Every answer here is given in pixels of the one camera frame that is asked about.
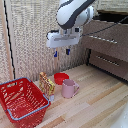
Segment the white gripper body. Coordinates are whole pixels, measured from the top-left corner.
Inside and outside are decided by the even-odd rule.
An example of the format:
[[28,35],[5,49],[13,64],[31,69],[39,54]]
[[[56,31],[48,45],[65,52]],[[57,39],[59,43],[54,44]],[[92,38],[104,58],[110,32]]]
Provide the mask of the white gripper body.
[[80,39],[80,28],[74,27],[67,30],[51,30],[47,33],[46,46],[49,48],[57,48],[69,45],[75,45]]

